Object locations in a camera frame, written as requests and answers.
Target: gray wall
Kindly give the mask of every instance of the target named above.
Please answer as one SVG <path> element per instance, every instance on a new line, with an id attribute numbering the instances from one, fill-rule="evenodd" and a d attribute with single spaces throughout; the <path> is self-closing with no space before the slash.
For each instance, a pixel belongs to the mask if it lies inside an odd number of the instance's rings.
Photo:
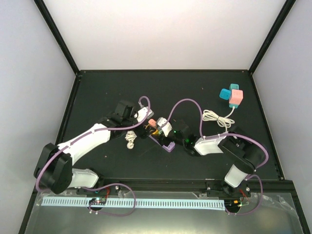
<path id="1" fill-rule="evenodd" d="M 297 1 L 254 77 L 279 159 L 312 229 L 312 1 Z"/>
<path id="2" fill-rule="evenodd" d="M 74 74 L 32 0 L 0 7 L 0 227 L 18 233 L 42 147 L 54 142 Z"/>

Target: purple object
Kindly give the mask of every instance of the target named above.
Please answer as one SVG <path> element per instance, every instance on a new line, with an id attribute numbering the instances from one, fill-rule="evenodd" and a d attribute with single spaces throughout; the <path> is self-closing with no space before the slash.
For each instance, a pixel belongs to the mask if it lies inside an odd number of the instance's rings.
<path id="1" fill-rule="evenodd" d="M 155 141 L 158 145 L 160 145 L 159 143 L 158 143 L 158 141 L 154 138 L 154 137 L 152 137 L 151 135 L 149 135 L 149 137 L 150 137 L 150 139 L 152 139 L 153 141 Z M 174 150 L 174 148 L 175 148 L 175 146 L 176 146 L 176 144 L 174 143 L 174 142 L 170 142 L 170 144 L 168 145 L 168 146 L 162 146 L 167 152 L 171 152 L 172 150 Z"/>

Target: cyan block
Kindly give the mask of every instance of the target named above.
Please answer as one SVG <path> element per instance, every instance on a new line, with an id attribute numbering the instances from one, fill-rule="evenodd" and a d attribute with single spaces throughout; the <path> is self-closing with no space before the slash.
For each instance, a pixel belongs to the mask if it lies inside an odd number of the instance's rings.
<path id="1" fill-rule="evenodd" d="M 239 85 L 238 84 L 231 84 L 230 90 L 232 91 L 232 89 L 239 89 Z"/>
<path id="2" fill-rule="evenodd" d="M 229 104 L 229 107 L 230 107 L 230 108 L 235 107 L 235 109 L 237 109 L 237 108 L 238 108 L 238 106 L 239 106 L 239 105 L 236 105 L 236 104 Z"/>
<path id="3" fill-rule="evenodd" d="M 219 95 L 219 97 L 224 100 L 229 100 L 230 96 L 231 96 L 231 91 L 227 89 L 222 89 Z"/>

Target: black metal frame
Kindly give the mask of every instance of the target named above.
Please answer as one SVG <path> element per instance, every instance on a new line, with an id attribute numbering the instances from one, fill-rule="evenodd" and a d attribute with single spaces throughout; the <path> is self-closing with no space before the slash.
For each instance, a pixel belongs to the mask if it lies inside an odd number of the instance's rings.
<path id="1" fill-rule="evenodd" d="M 74 73 L 76 74 L 76 78 L 75 78 L 75 82 L 67 103 L 67 107 L 64 113 L 64 117 L 61 123 L 61 127 L 58 133 L 58 137 L 56 140 L 56 144 L 59 144 L 62 142 L 63 137 L 64 137 L 64 133 L 66 131 L 66 127 L 67 127 L 67 123 L 70 117 L 70 113 L 72 110 L 72 107 L 74 105 L 74 101 L 76 98 L 76 94 L 77 94 L 77 90 L 79 88 L 79 84 L 80 84 L 80 79 L 81 79 L 81 72 L 84 71 L 80 71 L 73 59 L 73 57 L 70 54 L 70 51 L 68 50 L 65 41 L 63 40 L 56 24 L 54 23 L 47 7 L 44 4 L 43 0 L 34 0 L 34 2 L 36 3 L 38 9 L 40 10 L 43 18 L 45 19 L 46 23 L 48 24 L 51 32 L 53 33 L 56 41 L 58 42 L 61 50 L 63 51 L 67 61 L 69 62 L 70 66 L 72 67 Z M 279 28 L 281 27 L 283 21 L 285 20 L 287 14 L 290 12 L 292 6 L 294 5 L 295 0 L 286 0 L 284 6 L 282 7 L 279 15 L 277 16 L 271 30 L 269 31 L 265 41 L 263 42 L 259 52 L 257 53 L 250 69 L 248 70 L 249 74 L 250 74 L 250 79 L 253 82 L 253 87 L 256 91 L 256 86 L 254 84 L 254 79 L 253 79 L 253 73 L 255 72 L 257 66 L 259 65 L 259 63 L 261 62 L 262 58 L 264 57 L 266 51 L 268 50 L 271 42 L 273 41 L 275 35 L 277 34 Z M 257 100 L 262 112 L 262 115 L 264 116 L 264 112 L 263 112 L 263 108 L 259 99 L 259 96 L 257 95 Z M 273 144 L 273 140 L 272 140 L 272 136 L 268 127 L 268 124 L 266 122 L 266 127 L 267 127 L 267 131 L 269 133 L 270 136 L 270 141 L 271 144 L 273 146 L 273 150 L 274 150 L 274 154 L 277 155 L 276 153 L 276 149 L 274 148 L 274 144 Z M 278 175 L 280 176 L 280 180 L 267 180 L 267 181 L 262 181 L 263 182 L 263 191 L 265 193 L 290 193 L 292 195 L 292 199 L 293 202 L 295 204 L 295 208 L 296 211 L 298 213 L 299 219 L 300 219 L 300 223 L 302 226 L 302 229 L 304 231 L 304 233 L 309 234 L 310 230 L 307 224 L 307 221 L 305 219 L 300 201 L 298 199 L 295 187 L 293 185 L 292 181 L 289 180 L 284 180 L 284 175 L 283 175 L 283 171 L 280 165 L 280 162 L 278 160 L 278 158 L 276 158 L 276 172 Z M 192 191 L 192 192 L 198 192 L 198 191 L 203 191 L 206 189 L 206 180 L 197 180 L 197 181 L 181 181 L 181 182 L 171 182 L 171 181 L 166 181 L 166 180 L 161 180 L 161 181 L 148 181 L 148 180 L 131 180 L 131 179 L 124 179 L 123 181 L 118 181 L 118 182 L 123 182 L 123 183 L 127 183 L 130 187 L 132 187 L 132 189 L 134 191 L 142 191 L 142 190 L 157 190 L 157 191 L 176 191 L 176 192 L 182 192 L 182 191 Z M 260 186 L 259 183 L 257 181 L 249 181 L 248 182 L 248 186 L 250 187 L 251 191 L 253 192 L 259 192 L 260 191 Z M 21 224 L 21 228 L 19 231 L 19 234 L 23 234 L 25 233 L 26 227 L 27 227 L 27 223 L 28 220 L 30 218 L 30 214 L 32 211 L 32 207 L 34 205 L 35 199 L 37 196 L 37 191 L 34 189 L 31 198 L 30 198 L 30 202 L 28 204 L 25 216 L 24 216 L 24 220 Z"/>

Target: white wall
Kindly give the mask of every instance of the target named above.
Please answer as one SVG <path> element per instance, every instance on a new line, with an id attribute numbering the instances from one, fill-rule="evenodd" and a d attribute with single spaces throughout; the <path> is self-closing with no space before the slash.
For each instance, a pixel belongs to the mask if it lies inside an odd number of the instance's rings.
<path id="1" fill-rule="evenodd" d="M 249 69 L 285 0 L 45 0 L 80 69 Z"/>
<path id="2" fill-rule="evenodd" d="M 287 179 L 312 229 L 312 1 L 297 1 L 254 75 Z"/>
<path id="3" fill-rule="evenodd" d="M 74 73 L 32 0 L 0 7 L 0 228 L 18 233 L 43 146 L 55 142 Z"/>

